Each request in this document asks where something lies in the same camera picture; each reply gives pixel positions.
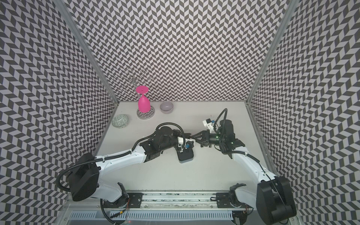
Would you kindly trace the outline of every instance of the black object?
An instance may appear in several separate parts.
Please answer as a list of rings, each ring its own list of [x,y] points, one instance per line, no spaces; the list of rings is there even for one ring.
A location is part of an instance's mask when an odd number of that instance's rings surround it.
[[[218,192],[216,193],[216,198],[211,199],[213,201],[216,201],[218,208],[237,208],[237,207],[246,207],[245,203],[240,203],[237,206],[232,205],[230,202],[229,193],[227,192]]]
[[[236,193],[235,193],[235,190],[242,186],[246,186],[246,184],[236,184],[236,185],[230,187],[229,200],[230,200],[230,203],[235,207],[240,207],[244,204],[242,202],[239,202],[238,198],[236,197]]]
[[[184,149],[182,152],[176,151],[177,158],[179,159],[180,163],[189,161],[190,159],[192,159],[194,157],[194,152],[193,152],[194,142],[187,141],[186,145],[188,146],[187,149]]]
[[[77,163],[83,163],[95,159],[91,153],[86,153],[79,158]],[[90,197],[98,186],[99,169],[96,163],[81,165],[72,169],[67,175],[70,185],[72,200],[75,202]]]
[[[145,162],[147,162],[159,157],[162,151],[175,147],[177,144],[178,141],[172,135],[172,129],[164,126],[156,130],[155,135],[149,140],[140,143],[140,146],[145,150]]]
[[[122,183],[117,183],[117,184],[120,186],[122,195],[115,202],[109,202],[109,201],[105,200],[104,208],[121,208],[121,207],[126,206],[128,200],[129,200],[129,195],[126,192],[125,187]]]
[[[285,177],[257,184],[256,208],[265,224],[271,225],[296,216],[290,182]]]
[[[104,208],[125,208],[125,207],[140,208],[141,202],[143,201],[143,195],[144,195],[143,193],[127,193],[127,198],[125,203],[121,203],[119,204],[119,206],[117,206],[116,202],[118,200],[116,200],[115,202],[106,201],[103,203]]]
[[[203,130],[194,134],[191,138],[199,143],[201,147],[220,146],[220,150],[223,153],[232,151],[240,146],[245,147],[244,143],[235,138],[234,126],[231,120],[221,120],[220,124],[223,124],[223,126],[220,126],[218,134],[211,134],[210,130]]]
[[[184,136],[189,139],[191,134],[185,133]],[[187,148],[181,151],[181,147],[178,146],[178,137],[183,137],[183,133],[179,130],[172,130],[167,126],[156,130],[155,135],[153,135],[149,140],[140,143],[140,146],[145,150],[145,162],[159,157],[164,150],[172,147],[175,147],[180,162],[192,159],[194,157],[194,142],[187,141],[185,144]]]
[[[243,225],[247,220],[246,211],[233,211],[233,220],[232,222],[236,225]]]

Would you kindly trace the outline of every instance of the white tabletop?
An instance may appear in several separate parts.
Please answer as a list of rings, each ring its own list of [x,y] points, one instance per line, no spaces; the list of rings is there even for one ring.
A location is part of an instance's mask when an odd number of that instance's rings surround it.
[[[176,123],[185,133],[196,134],[206,130],[203,120],[215,120],[227,108],[227,119],[233,122],[236,138],[265,165],[244,102],[174,102],[171,114],[163,114],[160,104],[152,102],[155,115],[148,120],[141,120],[136,116],[137,102],[120,103],[115,115],[126,114],[129,123],[122,129],[110,126],[98,155],[132,148],[138,139],[152,134],[156,126],[163,122]],[[190,162],[180,163],[175,149],[171,148],[156,159],[122,168],[104,178],[121,182],[127,190],[229,190],[236,183],[250,183],[244,168],[214,147],[201,148],[196,144],[193,150],[194,158]]]

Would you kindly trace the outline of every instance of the black and white patterned backdrop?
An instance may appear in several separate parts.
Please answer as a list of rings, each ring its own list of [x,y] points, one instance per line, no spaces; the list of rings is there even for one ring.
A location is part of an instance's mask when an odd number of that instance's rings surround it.
[[[306,224],[360,224],[360,1],[301,1],[251,102]]]
[[[50,0],[1,0],[0,16],[0,223],[47,224],[67,195],[57,173],[95,149],[115,103]]]
[[[64,1],[120,101],[129,68],[150,100],[245,100],[289,2]]]

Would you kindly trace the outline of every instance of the patterned bowl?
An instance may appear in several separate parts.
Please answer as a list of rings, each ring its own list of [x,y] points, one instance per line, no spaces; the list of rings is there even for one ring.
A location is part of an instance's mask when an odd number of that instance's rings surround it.
[[[129,118],[127,117],[127,115],[121,114],[113,118],[113,120],[111,121],[111,125],[116,128],[124,128],[126,127],[127,122],[129,122]]]

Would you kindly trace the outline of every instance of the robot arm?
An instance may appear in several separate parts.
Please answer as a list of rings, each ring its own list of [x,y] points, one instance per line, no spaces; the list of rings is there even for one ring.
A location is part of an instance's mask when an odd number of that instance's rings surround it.
[[[217,130],[216,123],[224,112],[224,119],[220,121],[221,126]],[[105,174],[132,164],[153,160],[169,148],[176,149],[180,163],[189,161],[194,156],[192,148],[196,142],[201,147],[219,146],[218,150],[222,154],[229,155],[250,175],[252,185],[256,186],[256,193],[254,188],[246,184],[230,187],[229,198],[233,206],[245,203],[253,207],[267,225],[295,216],[296,208],[289,181],[267,170],[250,154],[244,143],[235,138],[232,122],[226,119],[226,113],[227,109],[215,122],[210,119],[203,121],[208,129],[193,136],[185,134],[176,124],[162,123],[152,135],[137,141],[132,149],[96,157],[87,153],[78,160],[76,165],[62,171],[56,183],[60,189],[71,192],[74,201],[81,201],[88,197],[100,198],[121,207],[127,202],[129,196],[121,183],[114,184],[105,181],[103,179]],[[175,125],[180,130],[163,126],[166,124]],[[60,184],[61,177],[67,172],[69,188]]]

